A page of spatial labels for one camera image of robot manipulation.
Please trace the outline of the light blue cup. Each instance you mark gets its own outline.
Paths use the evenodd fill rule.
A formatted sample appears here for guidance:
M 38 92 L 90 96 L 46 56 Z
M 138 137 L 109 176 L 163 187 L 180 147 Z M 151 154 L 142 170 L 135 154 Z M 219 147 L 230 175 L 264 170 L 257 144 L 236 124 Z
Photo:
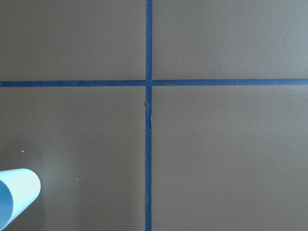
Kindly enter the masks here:
M 30 169 L 0 172 L 0 229 L 5 229 L 32 204 L 41 189 L 39 177 Z

